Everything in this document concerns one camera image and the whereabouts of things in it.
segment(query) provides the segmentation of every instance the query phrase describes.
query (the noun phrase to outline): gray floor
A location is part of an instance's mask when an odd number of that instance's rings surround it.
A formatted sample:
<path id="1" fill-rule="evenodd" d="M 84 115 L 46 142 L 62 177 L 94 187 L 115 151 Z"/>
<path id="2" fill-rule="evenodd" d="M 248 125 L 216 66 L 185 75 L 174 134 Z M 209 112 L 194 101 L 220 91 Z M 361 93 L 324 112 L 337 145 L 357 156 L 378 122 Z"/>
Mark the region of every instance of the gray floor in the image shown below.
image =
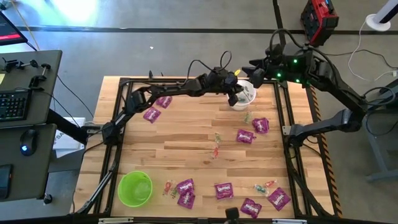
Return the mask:
<path id="1" fill-rule="evenodd" d="M 358 0 L 345 0 L 353 4 Z M 351 13 L 342 6 L 343 0 L 334 0 L 341 14 L 341 29 L 358 30 L 364 15 Z M 386 1 L 362 0 L 364 8 L 377 10 Z M 202 0 L 120 0 L 120 1 L 23 1 L 21 13 L 31 26 L 96 26 L 96 27 L 178 27 L 178 28 L 245 28 L 275 29 L 275 17 L 271 0 L 227 1 Z M 297 20 L 303 3 L 280 0 L 282 17 L 286 27 L 298 29 Z M 4 12 L 12 22 L 21 26 L 22 21 L 13 9 Z M 29 33 L 24 33 L 33 43 Z M 59 75 L 63 81 L 95 110 L 98 92 L 104 75 L 183 75 L 189 62 L 200 58 L 208 65 L 216 65 L 224 50 L 233 52 L 229 66 L 235 70 L 248 65 L 248 60 L 264 56 L 269 43 L 266 34 L 132 34 L 132 33 L 76 33 L 34 32 L 42 50 L 63 50 Z M 396 50 L 392 47 L 397 37 L 364 36 L 362 48 L 384 54 L 391 64 L 398 66 Z M 321 49 L 327 53 L 342 53 L 355 49 L 356 35 L 334 35 Z M 26 45 L 0 47 L 0 52 L 29 50 Z M 374 86 L 383 86 L 395 79 L 390 75 L 374 83 L 362 81 L 350 74 L 349 56 L 332 57 L 343 80 L 362 94 Z M 375 55 L 358 53 L 352 63 L 355 72 L 366 78 L 376 78 L 389 69 Z M 194 65 L 192 74 L 206 70 Z M 61 86 L 56 86 L 55 97 L 74 116 L 90 114 L 73 96 Z M 318 93 L 323 118 L 333 116 L 343 106 L 327 93 Z M 57 111 L 67 115 L 60 107 Z M 377 172 L 374 156 L 363 130 L 357 133 L 328 133 L 329 150 L 333 161 L 336 183 L 340 195 L 343 216 L 361 220 L 397 223 L 398 193 L 396 180 L 367 183 L 365 175 Z M 76 168 L 80 155 L 70 155 L 62 161 L 63 166 Z M 54 169 L 59 161 L 52 165 Z M 47 191 L 54 203 L 45 207 L 36 200 L 0 203 L 0 220 L 64 215 L 70 208 L 78 171 L 52 173 Z"/>

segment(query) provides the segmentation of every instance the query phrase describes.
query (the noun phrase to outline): keyboard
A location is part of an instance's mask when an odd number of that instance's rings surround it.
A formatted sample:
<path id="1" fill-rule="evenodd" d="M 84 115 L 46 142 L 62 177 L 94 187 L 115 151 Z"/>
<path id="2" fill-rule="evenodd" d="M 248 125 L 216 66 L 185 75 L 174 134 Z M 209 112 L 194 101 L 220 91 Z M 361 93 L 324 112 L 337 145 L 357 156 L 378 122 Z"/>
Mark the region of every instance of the keyboard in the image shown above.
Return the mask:
<path id="1" fill-rule="evenodd" d="M 0 122 L 25 120 L 32 90 L 0 91 Z"/>

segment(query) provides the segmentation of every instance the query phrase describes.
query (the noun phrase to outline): computer monitor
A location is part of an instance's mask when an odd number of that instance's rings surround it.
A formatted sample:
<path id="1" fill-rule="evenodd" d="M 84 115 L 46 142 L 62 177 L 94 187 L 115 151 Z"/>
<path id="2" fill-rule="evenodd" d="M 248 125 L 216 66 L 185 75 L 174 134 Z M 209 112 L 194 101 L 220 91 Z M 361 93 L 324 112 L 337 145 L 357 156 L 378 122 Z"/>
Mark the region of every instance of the computer monitor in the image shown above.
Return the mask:
<path id="1" fill-rule="evenodd" d="M 0 12 L 0 46 L 26 42 L 26 37 Z"/>

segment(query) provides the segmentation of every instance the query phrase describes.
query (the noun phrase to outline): purple candy package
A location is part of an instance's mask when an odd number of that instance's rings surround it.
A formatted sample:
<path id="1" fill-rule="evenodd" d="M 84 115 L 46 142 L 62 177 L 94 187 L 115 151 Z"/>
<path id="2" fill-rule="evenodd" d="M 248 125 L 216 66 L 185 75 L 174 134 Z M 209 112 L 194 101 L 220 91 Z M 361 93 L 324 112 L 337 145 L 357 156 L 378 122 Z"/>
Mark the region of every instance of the purple candy package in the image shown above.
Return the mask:
<path id="1" fill-rule="evenodd" d="M 269 130 L 269 121 L 267 118 L 261 118 L 261 119 L 254 119 L 252 121 L 252 124 L 254 126 L 254 129 L 256 129 L 257 133 L 260 134 L 267 134 Z"/>
<path id="2" fill-rule="evenodd" d="M 150 121 L 151 123 L 155 122 L 156 119 L 159 117 L 159 115 L 162 112 L 160 112 L 159 110 L 157 110 L 156 108 L 149 108 L 149 110 L 144 114 L 144 119 L 147 121 Z"/>
<path id="3" fill-rule="evenodd" d="M 256 204 L 253 200 L 246 198 L 242 204 L 241 211 L 245 214 L 251 215 L 252 218 L 257 218 L 262 206 Z"/>
<path id="4" fill-rule="evenodd" d="M 193 194 L 193 192 L 187 192 L 186 194 L 180 195 L 177 204 L 185 208 L 192 209 L 194 201 L 195 195 Z"/>
<path id="5" fill-rule="evenodd" d="M 251 144 L 253 139 L 255 139 L 254 133 L 249 131 L 245 131 L 242 129 L 238 130 L 238 134 L 236 135 L 236 141 Z"/>
<path id="6" fill-rule="evenodd" d="M 185 195 L 187 192 L 193 192 L 193 180 L 184 180 L 183 182 L 177 184 L 176 188 L 180 195 Z"/>
<path id="7" fill-rule="evenodd" d="M 268 196 L 268 201 L 280 211 L 289 201 L 290 197 L 278 187 L 270 196 Z"/>
<path id="8" fill-rule="evenodd" d="M 171 104 L 172 100 L 173 98 L 171 96 L 163 96 L 156 100 L 156 104 L 166 109 Z"/>
<path id="9" fill-rule="evenodd" d="M 233 198 L 234 191 L 232 189 L 232 183 L 215 184 L 216 198 L 217 200 L 223 198 Z"/>

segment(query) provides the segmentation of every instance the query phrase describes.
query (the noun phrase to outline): green bowl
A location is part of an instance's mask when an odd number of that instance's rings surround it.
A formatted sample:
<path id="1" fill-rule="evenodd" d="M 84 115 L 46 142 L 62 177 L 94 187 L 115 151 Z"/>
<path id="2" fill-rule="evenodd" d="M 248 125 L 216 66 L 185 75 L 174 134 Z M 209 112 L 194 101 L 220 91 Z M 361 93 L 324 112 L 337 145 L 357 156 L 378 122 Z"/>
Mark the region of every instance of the green bowl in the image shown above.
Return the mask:
<path id="1" fill-rule="evenodd" d="M 146 173 L 133 171 L 120 180 L 118 195 L 124 205 L 136 208 L 149 200 L 152 189 L 152 181 Z"/>

